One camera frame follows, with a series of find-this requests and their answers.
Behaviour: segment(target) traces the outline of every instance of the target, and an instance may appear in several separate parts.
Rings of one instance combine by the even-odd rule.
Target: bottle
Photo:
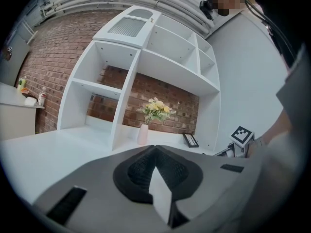
[[[20,91],[21,90],[21,77],[18,78],[18,86],[17,86],[17,90]]]
[[[45,97],[46,97],[46,88],[43,87],[42,91],[39,94],[39,98],[38,98],[38,105],[43,106],[44,105],[44,101],[45,101]]]
[[[25,85],[26,85],[26,79],[27,79],[27,76],[25,76],[23,79],[21,79],[20,89],[25,88]]]

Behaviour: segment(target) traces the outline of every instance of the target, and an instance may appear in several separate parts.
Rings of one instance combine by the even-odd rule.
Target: picture frame
[[[189,148],[198,148],[199,144],[195,140],[194,136],[189,133],[183,133],[184,139],[186,140],[186,143]]]

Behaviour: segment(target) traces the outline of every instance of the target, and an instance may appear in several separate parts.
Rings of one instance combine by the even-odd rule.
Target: brick wall
[[[82,12],[45,22],[39,27],[32,42],[31,52],[22,65],[19,76],[27,76],[26,87],[38,97],[43,86],[47,88],[45,109],[39,110],[36,131],[56,130],[60,101],[69,75],[93,35],[120,11]],[[122,89],[127,70],[103,67],[98,83]],[[159,80],[137,74],[123,123],[140,127],[143,114],[136,110],[149,98],[158,97],[177,113],[171,119],[149,125],[151,130],[172,133],[194,133],[199,98],[189,92]],[[117,101],[93,96],[87,114],[112,121]]]

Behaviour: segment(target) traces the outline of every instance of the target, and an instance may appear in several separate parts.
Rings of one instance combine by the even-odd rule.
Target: white shelf unit
[[[123,150],[136,146],[136,136],[127,139],[122,122],[136,73],[142,73],[200,97],[195,136],[200,151],[210,153],[215,147],[220,119],[220,85],[212,46],[184,25],[154,10],[143,10],[138,6],[125,10],[93,37],[66,85],[57,129],[81,143],[102,146],[105,151],[119,151],[118,145],[124,142],[132,143],[123,144]],[[108,33],[122,18],[128,17],[146,21],[142,32],[133,37]],[[106,65],[128,70],[122,89],[97,83]],[[92,94],[118,100],[112,123],[86,115]],[[137,134],[138,129],[127,127]],[[163,139],[172,139],[166,142],[176,146],[183,144],[179,134],[178,137],[163,132],[150,135],[152,144],[164,145]]]
[[[127,101],[136,75],[140,50],[112,42],[92,41],[81,55],[66,85],[59,111],[57,129],[68,135],[84,132],[83,138],[90,142],[105,143],[113,149],[119,137]],[[112,65],[128,70],[122,89],[116,89],[97,82],[102,68]],[[100,140],[94,140],[92,126],[86,125],[86,112],[91,96],[97,94],[116,99],[116,108],[112,124],[100,129]]]

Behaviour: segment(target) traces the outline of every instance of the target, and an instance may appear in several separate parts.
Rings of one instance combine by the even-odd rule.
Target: flower vase
[[[147,136],[148,136],[148,124],[142,124],[139,129],[137,143],[139,145],[145,145],[147,143]]]

